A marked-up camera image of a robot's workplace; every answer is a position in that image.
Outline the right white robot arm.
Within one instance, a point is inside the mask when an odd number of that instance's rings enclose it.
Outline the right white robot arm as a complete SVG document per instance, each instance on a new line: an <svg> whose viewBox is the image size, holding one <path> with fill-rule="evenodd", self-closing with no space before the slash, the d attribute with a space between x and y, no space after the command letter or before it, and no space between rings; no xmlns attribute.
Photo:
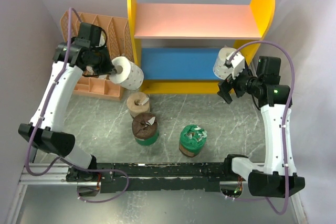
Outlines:
<svg viewBox="0 0 336 224"><path fill-rule="evenodd" d="M245 93L256 97L265 128L265 162L258 167L243 155L230 154L225 159L223 176L230 181L242 177L248 183L251 195L284 198L304 189L305 178L298 176L290 143L291 88L280 84L281 60L263 56L259 61L257 76L248 69L244 57L236 54L226 58L224 76L218 84L218 95L230 104L230 90L237 97Z"/></svg>

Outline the white floral toilet paper roll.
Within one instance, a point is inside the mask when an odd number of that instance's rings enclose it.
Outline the white floral toilet paper roll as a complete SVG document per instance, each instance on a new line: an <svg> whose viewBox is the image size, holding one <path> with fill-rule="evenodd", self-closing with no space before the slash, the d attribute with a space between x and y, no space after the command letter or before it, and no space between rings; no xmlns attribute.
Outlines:
<svg viewBox="0 0 336 224"><path fill-rule="evenodd" d="M225 66L225 60L227 54L235 51L236 49L231 47L224 47L219 51L215 64L213 66L213 73L216 77L225 80L230 75L227 72L228 69Z"/></svg>

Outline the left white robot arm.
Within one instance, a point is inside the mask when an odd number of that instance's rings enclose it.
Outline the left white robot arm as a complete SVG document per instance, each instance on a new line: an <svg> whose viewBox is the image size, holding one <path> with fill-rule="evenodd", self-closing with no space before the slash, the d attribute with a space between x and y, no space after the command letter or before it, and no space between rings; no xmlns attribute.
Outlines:
<svg viewBox="0 0 336 224"><path fill-rule="evenodd" d="M93 77L115 71L107 44L100 43L106 35L99 26L81 23L78 36L57 46L40 105L30 122L20 124L18 129L29 147L53 153L77 167L80 177L87 182L97 178L96 158L78 147L72 134L63 132L64 117L72 92L87 68L92 69Z"/></svg>

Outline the white dotted toilet paper roll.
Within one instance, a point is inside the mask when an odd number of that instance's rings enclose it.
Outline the white dotted toilet paper roll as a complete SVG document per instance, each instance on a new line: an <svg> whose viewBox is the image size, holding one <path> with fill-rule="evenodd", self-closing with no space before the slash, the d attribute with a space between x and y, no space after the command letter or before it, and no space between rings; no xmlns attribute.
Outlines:
<svg viewBox="0 0 336 224"><path fill-rule="evenodd" d="M116 73L110 74L110 81L128 90L139 89L144 80L144 73L140 67L124 56L112 60Z"/></svg>

